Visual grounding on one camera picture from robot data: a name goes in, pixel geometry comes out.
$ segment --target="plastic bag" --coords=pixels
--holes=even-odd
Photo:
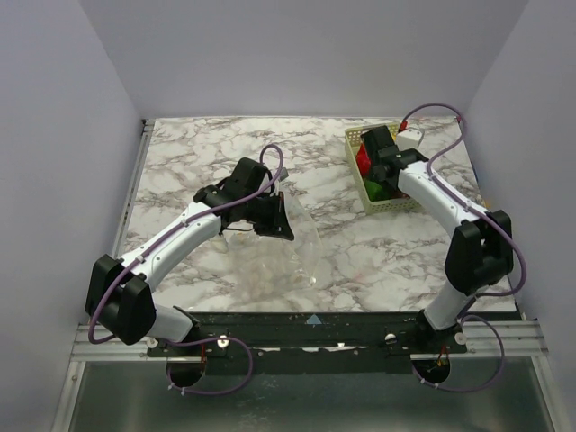
[[[316,223],[286,191],[284,202],[294,241],[254,232],[236,233],[228,241],[232,272],[239,282],[236,292],[243,301],[273,299],[316,283],[314,273],[322,257]]]

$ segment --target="white wall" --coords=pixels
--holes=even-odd
[[[574,101],[576,3],[531,0],[472,101],[466,142],[483,194],[512,216],[529,265],[522,304],[541,322],[568,407],[576,407]]]
[[[81,0],[146,117],[467,107],[526,3]]]
[[[0,4],[0,428],[46,431],[141,132],[77,0]]]

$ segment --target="black mount plate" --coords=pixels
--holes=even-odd
[[[517,320],[515,312],[496,312],[497,320]],[[199,312],[200,325],[189,340],[227,335],[241,339],[254,357],[254,374],[339,374],[386,372],[410,374],[411,354],[437,354],[442,346],[464,353],[455,343],[459,327],[440,332],[422,344],[417,339],[416,312]],[[393,334],[395,339],[387,341]],[[207,374],[244,374],[246,352],[231,342],[205,346]],[[200,356],[199,346],[158,346],[150,357]]]

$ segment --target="table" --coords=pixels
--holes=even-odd
[[[191,311],[418,311],[445,280],[449,237],[424,211],[364,214],[344,151],[346,129],[398,119],[183,118],[157,120],[139,182],[124,250],[154,236],[203,186],[227,176],[242,157],[275,142],[289,171],[287,187],[318,225],[324,257],[311,288],[266,300],[238,295],[238,278],[218,240],[198,247],[155,292],[155,300]],[[411,123],[425,132],[431,157],[460,131],[454,118]],[[277,159],[270,157],[270,167]],[[464,145],[436,170],[460,192],[482,201]],[[506,280],[493,289],[508,290]],[[509,298],[474,308],[510,311]]]

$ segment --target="metal floor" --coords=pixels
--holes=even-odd
[[[447,383],[469,386],[493,374],[494,359],[459,359]],[[209,377],[224,388],[237,377]],[[229,396],[167,390],[160,363],[87,364],[71,430],[92,431],[473,431],[553,430],[529,358],[509,359],[498,384],[452,394],[413,375],[259,375]]]

